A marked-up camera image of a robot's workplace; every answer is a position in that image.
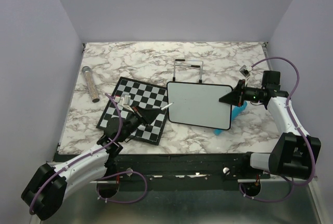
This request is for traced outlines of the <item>black framed whiteboard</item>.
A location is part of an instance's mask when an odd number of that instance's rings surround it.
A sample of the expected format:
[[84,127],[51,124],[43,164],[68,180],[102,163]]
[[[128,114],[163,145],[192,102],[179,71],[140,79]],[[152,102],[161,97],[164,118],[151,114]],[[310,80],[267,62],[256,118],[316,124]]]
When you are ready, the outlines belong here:
[[219,99],[232,91],[230,85],[168,82],[169,121],[177,124],[228,130],[232,106]]

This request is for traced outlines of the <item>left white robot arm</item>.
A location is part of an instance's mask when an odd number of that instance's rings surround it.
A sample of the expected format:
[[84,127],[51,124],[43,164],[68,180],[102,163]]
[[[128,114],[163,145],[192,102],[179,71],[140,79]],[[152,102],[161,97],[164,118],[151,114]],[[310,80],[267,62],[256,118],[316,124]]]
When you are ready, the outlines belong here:
[[62,164],[40,166],[21,195],[29,213],[46,220],[76,190],[96,179],[111,179],[116,172],[114,159],[123,149],[120,143],[164,112],[161,108],[133,106],[126,118],[108,120],[103,135],[88,151]]

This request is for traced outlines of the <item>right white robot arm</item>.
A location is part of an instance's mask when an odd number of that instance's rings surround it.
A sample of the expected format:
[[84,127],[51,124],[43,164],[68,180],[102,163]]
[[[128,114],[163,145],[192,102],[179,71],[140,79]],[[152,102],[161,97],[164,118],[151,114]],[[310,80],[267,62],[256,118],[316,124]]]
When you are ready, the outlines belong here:
[[261,88],[249,87],[239,80],[231,92],[219,101],[236,107],[246,101],[259,102],[272,115],[280,137],[270,153],[247,153],[247,161],[239,165],[240,174],[251,178],[258,170],[273,175],[297,178],[309,183],[314,176],[321,142],[301,126],[294,115],[289,94],[280,90],[280,72],[264,71]]

